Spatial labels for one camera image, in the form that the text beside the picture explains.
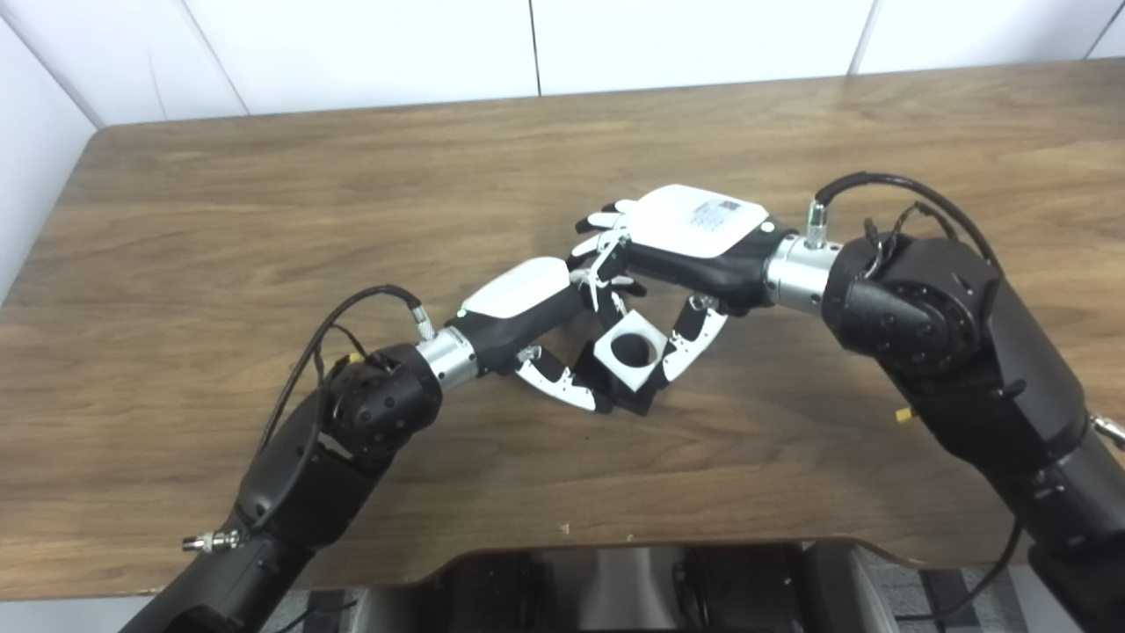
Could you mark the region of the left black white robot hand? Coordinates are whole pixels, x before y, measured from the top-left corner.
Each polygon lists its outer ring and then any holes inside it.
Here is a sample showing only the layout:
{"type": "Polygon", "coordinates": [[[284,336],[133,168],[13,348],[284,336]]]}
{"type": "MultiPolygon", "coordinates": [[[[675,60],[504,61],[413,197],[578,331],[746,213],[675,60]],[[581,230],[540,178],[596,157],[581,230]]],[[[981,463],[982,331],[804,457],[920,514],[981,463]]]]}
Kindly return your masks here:
{"type": "Polygon", "coordinates": [[[562,364],[539,337],[562,327],[580,311],[591,311],[606,331],[626,317],[623,296],[644,297],[647,289],[628,275],[604,286],[585,281],[584,269],[570,270],[559,257],[531,257],[485,284],[462,302],[447,329],[470,347],[475,376],[515,374],[539,392],[586,412],[608,413],[614,406],[644,414],[655,395],[651,386],[630,391],[594,356],[587,342],[578,367],[562,364]]]}

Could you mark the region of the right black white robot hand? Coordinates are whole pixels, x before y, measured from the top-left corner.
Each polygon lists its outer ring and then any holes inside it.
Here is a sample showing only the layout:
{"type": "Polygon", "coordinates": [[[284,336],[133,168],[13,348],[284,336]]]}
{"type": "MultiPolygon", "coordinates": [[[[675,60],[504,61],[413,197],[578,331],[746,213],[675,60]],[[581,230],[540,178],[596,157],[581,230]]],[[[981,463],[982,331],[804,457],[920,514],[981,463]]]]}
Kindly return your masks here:
{"type": "Polygon", "coordinates": [[[680,378],[728,317],[771,304],[770,261],[796,234],[759,204],[691,186],[608,204],[576,232],[585,239],[566,259],[572,272],[620,287],[622,277],[642,275],[691,291],[652,372],[659,386],[680,378]]]}

